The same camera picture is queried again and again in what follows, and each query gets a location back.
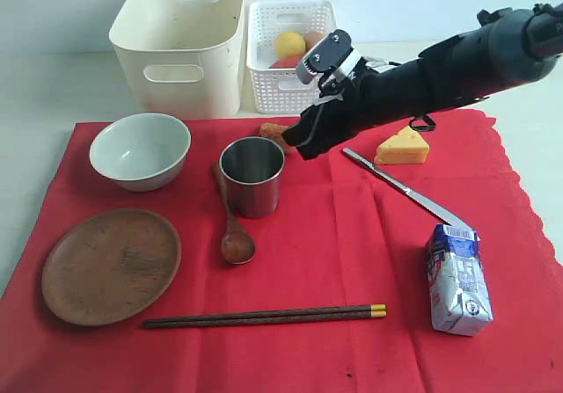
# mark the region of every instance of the table surface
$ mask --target table surface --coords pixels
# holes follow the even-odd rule
[[[357,46],[364,55],[404,62],[433,41]],[[77,122],[113,121],[139,108],[113,53],[0,56],[0,295],[4,292]],[[241,111],[256,113],[245,78]],[[494,95],[477,105],[496,130],[544,231],[563,263],[563,64],[544,81]]]

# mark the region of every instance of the metal cup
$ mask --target metal cup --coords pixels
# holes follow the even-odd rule
[[[285,155],[272,140],[249,136],[221,153],[219,167],[227,183],[229,203],[244,217],[273,213],[280,201],[280,175]]]

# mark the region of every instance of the knife blade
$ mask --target knife blade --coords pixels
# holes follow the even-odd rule
[[[365,169],[376,175],[378,178],[384,180],[389,185],[393,186],[395,189],[397,189],[398,191],[409,197],[411,200],[418,203],[421,207],[425,208],[427,211],[438,217],[440,220],[448,223],[450,226],[455,226],[456,228],[461,228],[461,229],[473,230],[473,228],[469,224],[461,220],[452,212],[442,207],[440,204],[433,202],[430,198],[425,197],[421,193],[417,193],[412,188],[406,186],[402,182],[399,182],[394,177],[388,175],[387,173],[376,167],[373,163],[370,162],[370,160],[363,158],[352,149],[344,148],[342,149],[342,153],[344,153],[353,162],[356,162],[361,167],[364,167]]]

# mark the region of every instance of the white storage bin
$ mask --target white storage bin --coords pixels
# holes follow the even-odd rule
[[[126,0],[109,32],[146,112],[233,115],[244,70],[244,0]]]
[[[318,77],[304,85],[295,69],[269,68],[278,59],[274,51],[278,35],[289,30],[327,34],[335,29],[333,6],[326,0],[251,4],[246,65],[259,112],[300,113],[318,97]]]

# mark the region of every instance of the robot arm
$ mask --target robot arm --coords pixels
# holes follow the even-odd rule
[[[412,117],[435,128],[430,113],[468,106],[490,94],[547,76],[563,53],[563,4],[478,14],[481,27],[427,48],[413,61],[378,72],[336,30],[296,68],[309,84],[320,74],[320,98],[283,133],[310,159],[370,127]]]

